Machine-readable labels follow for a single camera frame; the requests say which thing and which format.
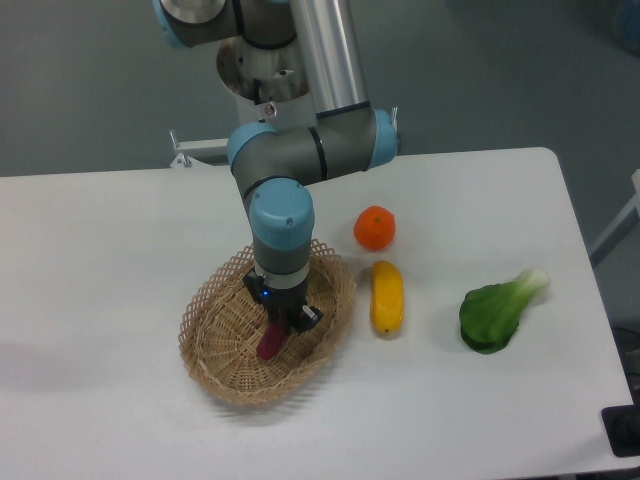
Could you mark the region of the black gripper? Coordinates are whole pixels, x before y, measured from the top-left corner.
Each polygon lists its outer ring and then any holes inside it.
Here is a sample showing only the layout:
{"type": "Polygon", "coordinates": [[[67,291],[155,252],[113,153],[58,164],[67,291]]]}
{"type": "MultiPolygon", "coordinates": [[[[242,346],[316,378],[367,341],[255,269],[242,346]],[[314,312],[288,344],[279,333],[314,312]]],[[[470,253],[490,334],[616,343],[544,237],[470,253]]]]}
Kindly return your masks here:
{"type": "Polygon", "coordinates": [[[307,279],[292,288],[277,289],[268,286],[264,277],[248,273],[243,283],[253,301],[268,314],[267,334],[304,333],[314,329],[324,316],[320,309],[307,304],[307,279]]]}

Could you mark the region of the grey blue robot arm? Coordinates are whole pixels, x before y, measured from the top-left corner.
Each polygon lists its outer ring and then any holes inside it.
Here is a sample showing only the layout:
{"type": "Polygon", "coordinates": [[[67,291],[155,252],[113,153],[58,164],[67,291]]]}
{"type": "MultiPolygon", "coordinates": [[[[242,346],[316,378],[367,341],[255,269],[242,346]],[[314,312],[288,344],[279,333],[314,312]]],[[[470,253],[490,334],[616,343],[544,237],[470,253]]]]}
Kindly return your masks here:
{"type": "Polygon", "coordinates": [[[390,162],[394,116],[372,108],[346,1],[158,1],[167,39],[218,43],[218,74],[250,104],[226,155],[253,236],[244,278],[272,327],[302,333],[315,212],[308,186],[390,162]]]}

